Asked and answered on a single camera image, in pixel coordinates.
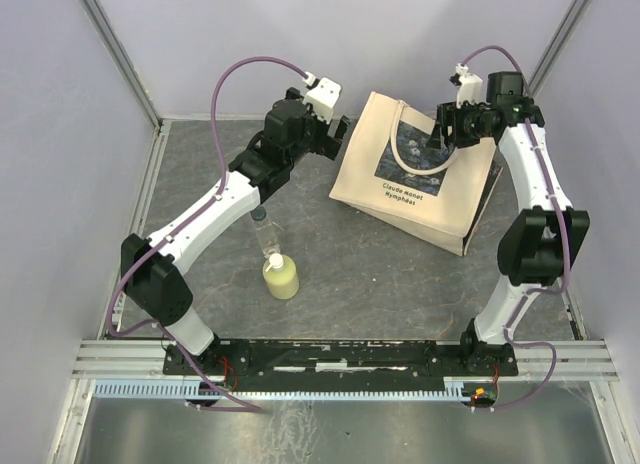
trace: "tote bag handle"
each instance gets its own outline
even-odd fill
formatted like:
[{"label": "tote bag handle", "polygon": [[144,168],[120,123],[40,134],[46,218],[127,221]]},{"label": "tote bag handle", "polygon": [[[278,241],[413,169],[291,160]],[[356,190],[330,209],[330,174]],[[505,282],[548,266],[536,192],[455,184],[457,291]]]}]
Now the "tote bag handle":
[{"label": "tote bag handle", "polygon": [[438,172],[444,171],[447,167],[449,167],[453,162],[458,158],[458,148],[456,147],[449,159],[440,164],[438,167],[434,167],[433,169],[414,169],[413,167],[408,166],[400,157],[398,153],[398,126],[400,125],[400,119],[402,118],[402,113],[404,108],[408,107],[408,104],[404,101],[398,101],[398,107],[396,108],[395,116],[391,121],[391,131],[389,139],[391,141],[391,152],[393,152],[393,158],[396,160],[396,163],[406,172],[413,174],[415,176],[431,176],[433,174],[437,174]]}]

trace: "black mounting plate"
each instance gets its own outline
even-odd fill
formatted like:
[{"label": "black mounting plate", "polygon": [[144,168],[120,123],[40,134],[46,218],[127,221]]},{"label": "black mounting plate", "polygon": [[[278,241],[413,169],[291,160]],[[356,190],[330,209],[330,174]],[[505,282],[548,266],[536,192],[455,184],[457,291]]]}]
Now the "black mounting plate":
[{"label": "black mounting plate", "polygon": [[[205,374],[222,375],[225,357],[243,392],[442,391],[443,377],[491,377],[494,364],[501,376],[518,374],[511,346],[510,354],[489,347],[500,352],[469,365],[461,345],[435,341],[221,339],[197,361]],[[194,374],[174,346],[163,373]]]}]

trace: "white wall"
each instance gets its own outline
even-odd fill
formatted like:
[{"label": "white wall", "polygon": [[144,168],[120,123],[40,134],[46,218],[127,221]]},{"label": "white wall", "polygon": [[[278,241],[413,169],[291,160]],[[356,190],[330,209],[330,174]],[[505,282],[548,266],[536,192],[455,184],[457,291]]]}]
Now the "white wall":
[{"label": "white wall", "polygon": [[152,136],[77,0],[0,0],[0,459],[44,462]]},{"label": "white wall", "polygon": [[591,215],[573,289],[604,337],[640,423],[640,0],[593,0],[539,103],[567,195]]},{"label": "white wall", "polygon": [[[100,0],[165,117],[203,116],[220,74],[239,59],[288,59],[344,86],[359,114],[371,90],[435,108],[453,98],[453,66],[486,44],[530,74],[572,0]],[[509,66],[483,56],[479,73]],[[297,77],[272,65],[238,73],[219,112],[261,115]]]}]

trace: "canvas tote bag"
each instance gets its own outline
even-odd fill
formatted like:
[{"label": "canvas tote bag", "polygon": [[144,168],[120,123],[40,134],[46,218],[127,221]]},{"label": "canvas tote bag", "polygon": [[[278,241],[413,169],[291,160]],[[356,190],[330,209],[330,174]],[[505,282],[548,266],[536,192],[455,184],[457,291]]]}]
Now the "canvas tote bag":
[{"label": "canvas tote bag", "polygon": [[467,149],[425,149],[434,124],[372,92],[330,197],[463,256],[499,175],[488,182],[496,146],[488,138]]}]

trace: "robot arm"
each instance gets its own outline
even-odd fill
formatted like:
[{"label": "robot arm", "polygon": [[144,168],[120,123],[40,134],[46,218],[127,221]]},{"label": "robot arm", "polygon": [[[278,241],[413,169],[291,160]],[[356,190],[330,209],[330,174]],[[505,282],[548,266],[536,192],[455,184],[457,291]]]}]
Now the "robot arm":
[{"label": "robot arm", "polygon": [[[469,147],[482,137],[493,137],[505,157],[513,179],[520,214],[500,241],[498,267],[501,277],[485,309],[469,326],[472,341],[504,344],[504,329],[519,303],[526,303],[509,326],[510,337],[534,301],[534,288],[552,285],[563,272],[563,251],[558,232],[561,223],[550,196],[555,195],[567,228],[571,264],[589,228],[586,211],[576,211],[565,196],[546,148],[544,119],[538,106],[523,95],[519,72],[489,75],[486,102],[479,93],[482,81],[458,65],[451,81],[459,86],[456,102],[438,106],[432,139],[443,145]],[[531,142],[525,120],[529,120],[536,144]],[[549,173],[548,189],[541,161]]]},{"label": "robot arm", "polygon": [[[215,334],[191,306],[185,280],[194,261],[238,218],[265,202],[291,178],[291,171],[309,152],[335,159],[349,125],[343,117],[333,137],[329,126],[340,86],[307,73],[305,96],[294,88],[277,101],[258,132],[229,165],[225,190],[220,181],[189,209],[148,239],[132,234],[122,243],[121,273],[161,241],[165,245],[145,262],[125,286],[125,293],[167,329],[193,355],[202,354]],[[176,228],[189,220],[178,233]]]}]

